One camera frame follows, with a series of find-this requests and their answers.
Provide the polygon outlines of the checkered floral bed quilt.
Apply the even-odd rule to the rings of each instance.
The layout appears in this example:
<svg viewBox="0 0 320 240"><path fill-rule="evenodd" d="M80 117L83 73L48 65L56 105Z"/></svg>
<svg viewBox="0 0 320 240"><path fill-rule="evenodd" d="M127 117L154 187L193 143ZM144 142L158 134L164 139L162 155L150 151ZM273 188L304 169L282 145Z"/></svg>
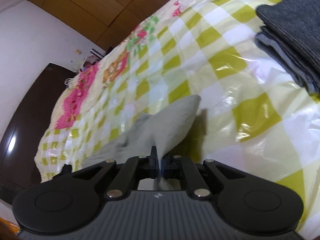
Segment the checkered floral bed quilt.
<svg viewBox="0 0 320 240"><path fill-rule="evenodd" d="M204 123L191 157L207 158L296 191L299 232L319 235L319 96L310 95L254 42L261 4L281 0L170 0L58 99L35 163L48 181L128 130L191 94Z"/></svg>

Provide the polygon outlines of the brown wooden wardrobe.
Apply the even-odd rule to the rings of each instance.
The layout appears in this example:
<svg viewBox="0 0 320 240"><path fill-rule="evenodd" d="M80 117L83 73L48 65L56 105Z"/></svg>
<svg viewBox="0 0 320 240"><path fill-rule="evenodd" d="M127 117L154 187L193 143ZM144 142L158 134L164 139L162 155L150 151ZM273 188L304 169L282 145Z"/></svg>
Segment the brown wooden wardrobe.
<svg viewBox="0 0 320 240"><path fill-rule="evenodd" d="M103 50L116 47L170 0L28 0Z"/></svg>

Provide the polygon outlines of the clutter on bedside table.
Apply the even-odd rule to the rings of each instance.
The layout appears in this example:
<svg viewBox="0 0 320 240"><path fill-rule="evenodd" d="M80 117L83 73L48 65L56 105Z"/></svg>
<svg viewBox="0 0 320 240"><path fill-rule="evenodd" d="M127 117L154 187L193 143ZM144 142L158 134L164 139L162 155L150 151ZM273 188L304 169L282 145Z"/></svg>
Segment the clutter on bedside table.
<svg viewBox="0 0 320 240"><path fill-rule="evenodd" d="M89 86L95 80L98 72L99 62L103 59L103 54L97 50L92 49L90 55L85 57L74 67L74 72L78 75L78 81L82 84L88 84Z"/></svg>

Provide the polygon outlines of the light grey pants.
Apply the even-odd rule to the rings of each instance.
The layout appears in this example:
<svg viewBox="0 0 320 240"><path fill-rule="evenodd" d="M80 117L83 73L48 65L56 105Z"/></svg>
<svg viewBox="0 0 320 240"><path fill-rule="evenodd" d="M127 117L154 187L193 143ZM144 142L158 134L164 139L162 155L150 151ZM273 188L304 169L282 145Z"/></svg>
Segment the light grey pants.
<svg viewBox="0 0 320 240"><path fill-rule="evenodd" d="M138 155L149 155L156 147L158 166L161 160L188 134L199 108L199 95L185 96L155 115L140 113L131 128L111 140L91 156L85 158L81 167L86 168L107 159L125 163Z"/></svg>

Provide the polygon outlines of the dark brown headboard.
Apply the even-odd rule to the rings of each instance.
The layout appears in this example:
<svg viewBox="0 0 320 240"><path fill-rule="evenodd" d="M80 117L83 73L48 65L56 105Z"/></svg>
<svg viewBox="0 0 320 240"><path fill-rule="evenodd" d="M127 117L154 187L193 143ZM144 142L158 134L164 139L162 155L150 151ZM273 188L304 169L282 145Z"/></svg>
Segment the dark brown headboard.
<svg viewBox="0 0 320 240"><path fill-rule="evenodd" d="M65 80L73 77L71 70L48 64L17 107L1 140L1 200L6 203L41 182L34 157Z"/></svg>

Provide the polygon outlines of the dark grey folded clothes stack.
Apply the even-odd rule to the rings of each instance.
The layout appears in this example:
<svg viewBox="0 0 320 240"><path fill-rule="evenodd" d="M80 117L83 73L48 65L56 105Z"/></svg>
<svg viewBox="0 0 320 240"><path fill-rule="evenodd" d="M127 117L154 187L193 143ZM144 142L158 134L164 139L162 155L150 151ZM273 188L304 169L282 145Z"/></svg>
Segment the dark grey folded clothes stack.
<svg viewBox="0 0 320 240"><path fill-rule="evenodd" d="M319 0L282 0L260 5L263 21L254 38L300 87L319 93Z"/></svg>

